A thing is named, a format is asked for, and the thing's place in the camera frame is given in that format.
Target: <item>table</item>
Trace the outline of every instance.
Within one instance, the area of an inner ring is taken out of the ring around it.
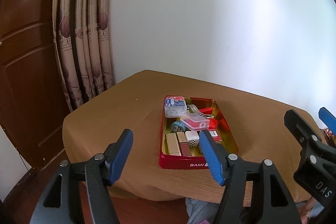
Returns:
[[[162,72],[139,72],[87,102],[63,123],[63,142],[71,162],[85,161],[117,141],[124,128],[134,133],[134,143],[125,168],[111,196],[171,200],[181,197],[219,203],[224,191],[209,170],[168,170],[158,165],[160,124],[164,97],[216,100],[244,160],[271,159],[294,201],[310,195],[293,180],[300,161],[300,145],[284,126],[284,114],[294,107],[200,80]],[[294,108],[320,133],[313,118]],[[251,200],[252,184],[246,185],[244,205]]]

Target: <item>reddish brown floor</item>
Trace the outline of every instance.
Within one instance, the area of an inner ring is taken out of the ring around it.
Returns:
[[[29,185],[15,197],[15,200],[6,204],[17,224],[29,224],[46,183],[63,159],[67,159],[65,152],[43,171],[35,174]],[[80,186],[80,193],[85,223],[92,224],[84,184]],[[121,224],[186,224],[188,220],[184,199],[155,202],[142,198],[112,198],[112,201]]]

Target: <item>wooden door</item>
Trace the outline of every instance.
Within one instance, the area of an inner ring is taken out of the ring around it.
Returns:
[[[0,0],[0,124],[42,168],[63,149],[69,113],[53,45],[53,0]]]

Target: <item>blue gripper pad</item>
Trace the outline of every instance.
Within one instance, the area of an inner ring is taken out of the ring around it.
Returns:
[[[219,161],[216,153],[214,152],[209,140],[205,136],[205,133],[201,131],[199,133],[199,143],[209,166],[212,178],[218,182],[220,186],[224,185],[225,178],[223,176],[223,166],[222,163]]]
[[[129,129],[125,129],[116,143],[116,146],[120,148],[110,165],[111,173],[109,177],[109,182],[111,183],[111,185],[113,185],[118,179],[120,179],[121,172],[124,169],[132,145],[133,145],[133,132]]]
[[[319,110],[319,118],[336,135],[336,118],[325,107]]]

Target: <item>curtain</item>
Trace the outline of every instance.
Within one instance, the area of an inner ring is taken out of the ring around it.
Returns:
[[[55,55],[72,111],[114,85],[109,0],[53,0]]]

